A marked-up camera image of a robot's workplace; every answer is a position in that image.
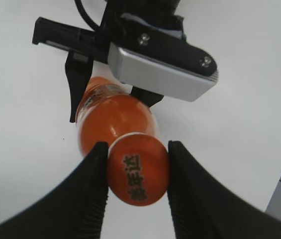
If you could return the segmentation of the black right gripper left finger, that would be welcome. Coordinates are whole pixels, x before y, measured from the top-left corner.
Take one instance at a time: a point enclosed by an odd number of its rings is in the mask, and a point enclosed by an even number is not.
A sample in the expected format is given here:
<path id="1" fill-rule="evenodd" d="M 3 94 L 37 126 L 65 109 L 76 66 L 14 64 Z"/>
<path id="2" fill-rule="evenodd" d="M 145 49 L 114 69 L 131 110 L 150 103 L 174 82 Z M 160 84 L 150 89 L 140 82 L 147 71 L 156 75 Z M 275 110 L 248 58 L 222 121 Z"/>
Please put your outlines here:
<path id="1" fill-rule="evenodd" d="M 0 239 L 98 239 L 108 199 L 108 144 L 98 142 L 77 168 L 32 206 L 0 223 Z"/>

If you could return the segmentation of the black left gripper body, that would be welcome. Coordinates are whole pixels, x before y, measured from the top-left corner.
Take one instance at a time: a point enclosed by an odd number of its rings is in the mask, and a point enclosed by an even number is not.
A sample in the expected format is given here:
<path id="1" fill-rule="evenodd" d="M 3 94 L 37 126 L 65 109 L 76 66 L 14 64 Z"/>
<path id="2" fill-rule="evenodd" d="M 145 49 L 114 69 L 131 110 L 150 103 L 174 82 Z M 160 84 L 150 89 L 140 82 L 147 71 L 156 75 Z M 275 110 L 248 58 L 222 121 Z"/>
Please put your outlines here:
<path id="1" fill-rule="evenodd" d="M 68 52 L 72 50 L 91 56 L 96 61 L 108 62 L 117 51 L 111 25 L 116 20 L 115 12 L 120 10 L 120 1 L 106 2 L 100 25 L 92 20 L 81 0 L 76 0 L 74 3 L 91 30 L 39 17 L 35 22 L 32 43 L 35 45 L 43 43 Z"/>

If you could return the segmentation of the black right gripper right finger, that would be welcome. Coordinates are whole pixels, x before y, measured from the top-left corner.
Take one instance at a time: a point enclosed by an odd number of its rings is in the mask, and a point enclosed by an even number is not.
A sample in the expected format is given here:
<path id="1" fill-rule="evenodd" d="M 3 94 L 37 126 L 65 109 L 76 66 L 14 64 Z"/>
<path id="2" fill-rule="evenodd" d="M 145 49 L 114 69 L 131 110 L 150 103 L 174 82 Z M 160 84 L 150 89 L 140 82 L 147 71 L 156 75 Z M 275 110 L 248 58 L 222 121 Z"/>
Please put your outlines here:
<path id="1" fill-rule="evenodd" d="M 281 221 L 245 202 L 169 141 L 168 200 L 178 239 L 281 239 Z"/>

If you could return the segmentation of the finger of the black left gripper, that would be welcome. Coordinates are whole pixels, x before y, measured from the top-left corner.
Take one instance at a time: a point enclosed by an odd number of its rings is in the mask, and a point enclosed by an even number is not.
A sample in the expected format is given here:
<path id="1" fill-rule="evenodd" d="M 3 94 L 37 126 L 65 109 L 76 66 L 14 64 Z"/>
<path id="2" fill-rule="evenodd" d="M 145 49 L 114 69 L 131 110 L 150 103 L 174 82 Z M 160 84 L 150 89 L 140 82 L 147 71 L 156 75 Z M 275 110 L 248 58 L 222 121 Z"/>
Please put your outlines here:
<path id="1" fill-rule="evenodd" d="M 137 88 L 136 86 L 132 87 L 130 95 L 140 100 L 149 108 L 160 102 L 164 97 L 164 95 Z"/>
<path id="2" fill-rule="evenodd" d="M 70 123 L 76 122 L 76 112 L 91 78 L 93 64 L 93 57 L 81 55 L 75 51 L 68 52 L 65 74 L 70 90 Z"/>

